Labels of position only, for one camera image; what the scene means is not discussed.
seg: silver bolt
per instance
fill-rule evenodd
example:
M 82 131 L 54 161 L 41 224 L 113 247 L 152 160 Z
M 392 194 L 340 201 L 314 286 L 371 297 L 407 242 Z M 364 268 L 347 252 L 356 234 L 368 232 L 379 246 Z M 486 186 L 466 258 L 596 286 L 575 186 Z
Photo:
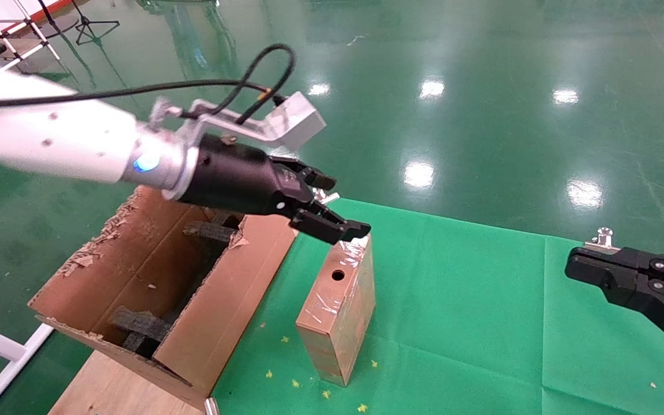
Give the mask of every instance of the silver bolt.
M 219 137 L 219 139 L 224 143 L 224 145 L 233 145 L 235 142 L 237 142 L 237 137 L 234 135 L 223 135 L 222 137 Z
M 598 237 L 596 238 L 595 244 L 603 245 L 604 247 L 611 247 L 611 239 L 614 235 L 614 231 L 607 227 L 598 228 Z

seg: green epoxy floor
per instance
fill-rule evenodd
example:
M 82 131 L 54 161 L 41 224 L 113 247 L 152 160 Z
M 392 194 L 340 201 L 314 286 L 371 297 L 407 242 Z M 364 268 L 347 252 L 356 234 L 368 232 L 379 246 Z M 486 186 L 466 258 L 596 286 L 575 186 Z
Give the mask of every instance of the green epoxy floor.
M 284 91 L 329 124 L 299 155 L 344 197 L 577 240 L 610 226 L 664 251 L 664 0 L 220 2 L 87 2 L 121 26 L 101 45 L 54 39 L 68 71 L 46 52 L 31 70 L 84 91 L 237 78 L 285 42 L 299 62 Z M 113 103 L 145 119 L 155 97 Z M 0 167 L 1 333 L 26 341 L 29 297 L 130 191 Z M 54 335 L 0 413 L 47 412 L 88 354 Z

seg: metal screw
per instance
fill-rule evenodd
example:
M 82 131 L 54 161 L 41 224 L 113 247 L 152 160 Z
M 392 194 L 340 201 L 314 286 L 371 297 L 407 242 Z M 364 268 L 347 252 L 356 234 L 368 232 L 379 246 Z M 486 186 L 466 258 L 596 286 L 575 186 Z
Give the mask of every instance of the metal screw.
M 222 137 L 219 137 L 219 140 L 221 140 L 224 145 L 233 145 L 237 142 L 237 137 L 234 135 L 223 135 Z

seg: open cardboard box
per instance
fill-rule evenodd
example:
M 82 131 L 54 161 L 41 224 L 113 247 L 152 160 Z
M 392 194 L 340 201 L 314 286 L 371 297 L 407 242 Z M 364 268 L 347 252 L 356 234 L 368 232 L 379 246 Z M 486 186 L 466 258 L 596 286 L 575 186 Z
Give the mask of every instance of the open cardboard box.
M 29 306 L 61 333 L 203 408 L 296 236 L 281 216 L 231 216 L 238 231 L 221 255 L 214 252 L 219 258 L 206 275 L 206 243 L 184 227 L 218 214 L 138 187 Z M 197 276 L 206 278 L 192 295 Z M 151 358 L 119 346 L 127 337 L 111 324 L 119 307 L 178 315 Z

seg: tripod stand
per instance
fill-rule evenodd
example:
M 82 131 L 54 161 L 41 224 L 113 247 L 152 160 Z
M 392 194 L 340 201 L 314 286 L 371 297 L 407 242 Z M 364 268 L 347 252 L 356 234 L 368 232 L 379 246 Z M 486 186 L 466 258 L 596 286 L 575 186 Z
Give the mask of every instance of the tripod stand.
M 81 8 L 78 7 L 78 4 L 76 3 L 76 0 L 71 0 L 71 3 L 73 3 L 73 7 L 76 8 L 76 11 L 78 12 L 78 15 L 81 16 L 81 21 L 79 24 L 76 25 L 76 31 L 78 31 L 78 37 L 76 38 L 76 44 L 77 45 L 82 45 L 82 44 L 87 44 L 89 42 L 94 42 L 95 40 L 101 39 L 101 37 L 105 36 L 109 32 L 113 31 L 116 29 L 117 26 L 119 26 L 119 21 L 118 20 L 99 20 L 99 21 L 92 21 L 89 20 L 87 16 L 84 16 L 84 13 L 81 11 Z M 97 36 L 94 31 L 92 30 L 92 24 L 112 24 L 113 26 L 108 29 L 108 31 L 103 32 L 100 36 Z M 90 38 L 90 40 L 87 40 L 85 42 L 81 42 L 81 36 L 86 35 L 87 37 Z

